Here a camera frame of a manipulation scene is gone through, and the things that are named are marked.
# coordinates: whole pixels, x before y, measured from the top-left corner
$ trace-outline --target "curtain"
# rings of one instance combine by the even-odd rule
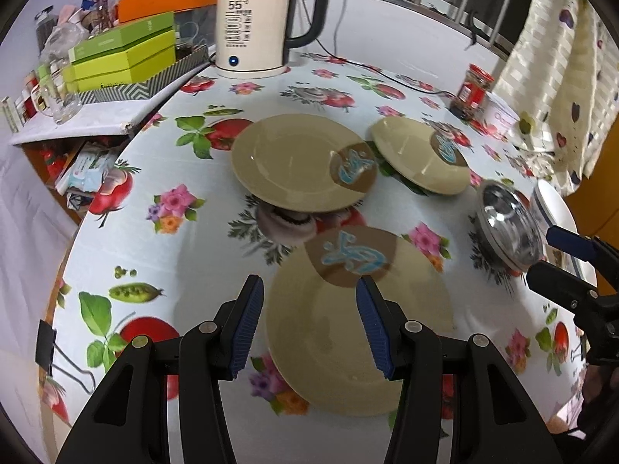
[[[532,0],[493,92],[521,117],[512,134],[562,195],[593,173],[618,111],[619,50],[587,0]]]

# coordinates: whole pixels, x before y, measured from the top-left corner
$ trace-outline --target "stainless steel bowl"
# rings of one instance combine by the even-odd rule
[[[544,254],[533,216],[516,191],[498,181],[484,181],[477,189],[475,225],[490,263],[527,271]]]

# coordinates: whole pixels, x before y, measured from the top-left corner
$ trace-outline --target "white kettle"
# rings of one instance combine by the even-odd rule
[[[215,64],[222,77],[274,77],[286,69],[290,49],[322,32],[329,0],[315,0],[307,33],[290,37],[295,0],[217,0]]]

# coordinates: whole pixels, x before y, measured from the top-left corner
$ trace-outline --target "dining table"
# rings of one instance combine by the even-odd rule
[[[582,333],[573,315],[531,291],[523,274],[487,259],[473,223],[483,180],[513,187],[526,201],[536,178],[504,135],[457,119],[449,111],[452,95],[435,92],[397,72],[310,53],[292,54],[285,73],[259,80],[222,78],[213,65],[206,67],[135,135],[79,227],[48,316],[61,354],[54,355],[44,378],[43,401],[72,425],[133,337],[185,334],[236,298],[249,274],[263,279],[268,305],[275,274],[308,233],[295,229],[295,221],[282,225],[268,215],[271,209],[237,180],[231,148],[254,122],[311,114],[366,141],[379,173],[359,202],[329,213],[328,221],[324,214],[316,217],[319,227],[309,236],[326,228],[369,226],[409,242],[448,290],[450,336],[490,338],[548,421],[581,390]],[[399,175],[369,130],[388,116],[427,123],[451,140],[470,169],[470,186],[457,195],[439,195]],[[395,412],[351,417],[312,406],[286,382],[286,372],[277,370],[264,316],[245,369],[220,388],[240,463],[385,459]],[[450,460],[453,396],[453,378],[444,375],[438,462]],[[168,378],[167,398],[170,458],[181,463],[174,376]]]

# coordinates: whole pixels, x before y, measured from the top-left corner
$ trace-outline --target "shelf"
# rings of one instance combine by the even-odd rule
[[[165,103],[186,84],[193,76],[207,67],[206,63],[194,68],[189,73],[157,92],[150,99],[139,101],[113,101],[85,104],[70,120],[57,125],[50,116],[37,113],[26,125],[13,134],[9,143],[21,145],[35,141],[75,138],[80,136],[115,136],[128,134],[133,127],[157,106]]]

